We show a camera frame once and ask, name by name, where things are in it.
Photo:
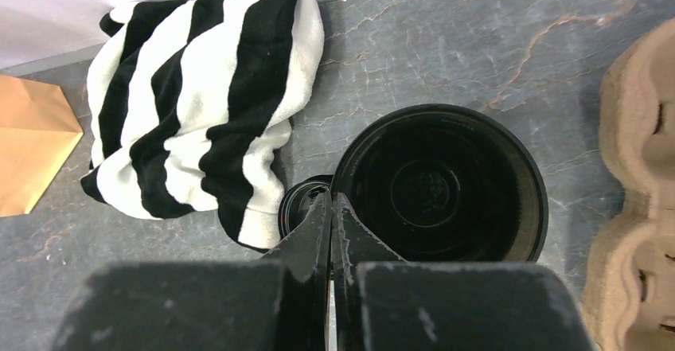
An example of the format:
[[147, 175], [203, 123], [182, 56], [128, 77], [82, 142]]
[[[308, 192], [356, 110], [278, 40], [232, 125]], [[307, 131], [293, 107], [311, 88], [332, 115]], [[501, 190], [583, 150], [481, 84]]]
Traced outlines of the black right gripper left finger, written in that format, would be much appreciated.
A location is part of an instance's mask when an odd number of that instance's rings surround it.
[[301, 223], [244, 262], [118, 263], [84, 283], [55, 350], [324, 350], [331, 196], [300, 201]]

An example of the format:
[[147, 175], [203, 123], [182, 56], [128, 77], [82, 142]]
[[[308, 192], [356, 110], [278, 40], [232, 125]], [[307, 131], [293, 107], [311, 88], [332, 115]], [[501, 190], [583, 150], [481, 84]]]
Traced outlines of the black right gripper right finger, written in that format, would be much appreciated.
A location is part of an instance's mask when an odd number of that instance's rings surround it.
[[593, 350], [576, 303], [536, 263], [403, 259], [335, 195], [340, 350]]

